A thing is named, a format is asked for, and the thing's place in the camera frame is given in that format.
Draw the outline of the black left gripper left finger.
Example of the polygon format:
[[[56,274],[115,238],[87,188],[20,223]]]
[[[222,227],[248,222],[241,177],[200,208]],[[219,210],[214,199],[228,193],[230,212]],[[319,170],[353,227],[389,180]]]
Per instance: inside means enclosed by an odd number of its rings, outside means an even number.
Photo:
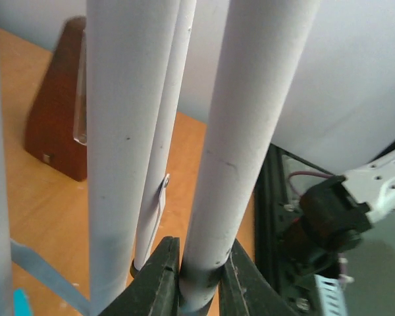
[[[178,315],[180,239],[164,237],[131,284],[101,316]]]

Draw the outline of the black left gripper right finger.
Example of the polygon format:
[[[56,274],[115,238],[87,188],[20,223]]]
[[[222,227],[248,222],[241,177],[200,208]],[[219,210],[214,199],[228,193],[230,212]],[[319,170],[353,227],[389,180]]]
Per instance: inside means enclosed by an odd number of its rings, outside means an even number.
[[[272,289],[235,240],[219,284],[219,314],[289,316],[297,313]]]

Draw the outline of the brown wooden metronome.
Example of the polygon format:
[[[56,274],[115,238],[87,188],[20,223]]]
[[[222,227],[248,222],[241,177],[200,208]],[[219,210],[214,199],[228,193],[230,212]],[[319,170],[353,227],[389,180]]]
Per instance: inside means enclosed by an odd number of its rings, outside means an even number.
[[[73,138],[85,16],[65,21],[26,120],[24,149],[42,163],[81,182],[87,178],[87,150]]]

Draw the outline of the white music stand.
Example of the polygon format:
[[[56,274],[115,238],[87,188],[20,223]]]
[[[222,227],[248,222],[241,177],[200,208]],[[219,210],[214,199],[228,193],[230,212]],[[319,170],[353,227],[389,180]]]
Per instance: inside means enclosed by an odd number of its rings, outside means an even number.
[[[233,249],[273,137],[318,1],[231,1],[183,258],[169,291],[182,315],[206,315]],[[164,102],[176,97],[195,4],[88,1],[86,101],[90,298],[46,261],[11,240],[0,94],[0,315],[14,313],[18,263],[85,315],[98,315],[127,285],[139,240],[140,205],[164,129]]]

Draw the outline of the clear plastic metronome cover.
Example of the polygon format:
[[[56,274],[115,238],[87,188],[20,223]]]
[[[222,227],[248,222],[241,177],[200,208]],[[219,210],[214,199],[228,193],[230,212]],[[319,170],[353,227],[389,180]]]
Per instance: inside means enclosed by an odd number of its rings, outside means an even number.
[[[73,138],[76,142],[87,144],[87,102],[86,102],[86,32],[82,32],[80,58],[74,106]]]

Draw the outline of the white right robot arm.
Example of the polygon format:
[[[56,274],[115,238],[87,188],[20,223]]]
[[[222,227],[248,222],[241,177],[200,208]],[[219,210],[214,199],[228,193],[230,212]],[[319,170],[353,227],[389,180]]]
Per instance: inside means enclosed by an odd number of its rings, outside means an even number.
[[[358,247],[363,233],[395,210],[395,140],[369,163],[310,187],[299,208],[279,245],[294,272],[305,277]]]

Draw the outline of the black aluminium frame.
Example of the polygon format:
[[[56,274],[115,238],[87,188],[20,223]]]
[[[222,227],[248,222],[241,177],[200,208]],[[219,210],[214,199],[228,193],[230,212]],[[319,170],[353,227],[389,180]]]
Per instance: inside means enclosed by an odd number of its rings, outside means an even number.
[[[282,254],[280,237],[301,215],[300,198],[328,175],[333,174],[270,147],[255,187],[257,268],[296,315],[321,315],[315,275],[339,281],[348,315],[395,315],[395,210],[364,232],[358,247],[314,275],[298,276]]]

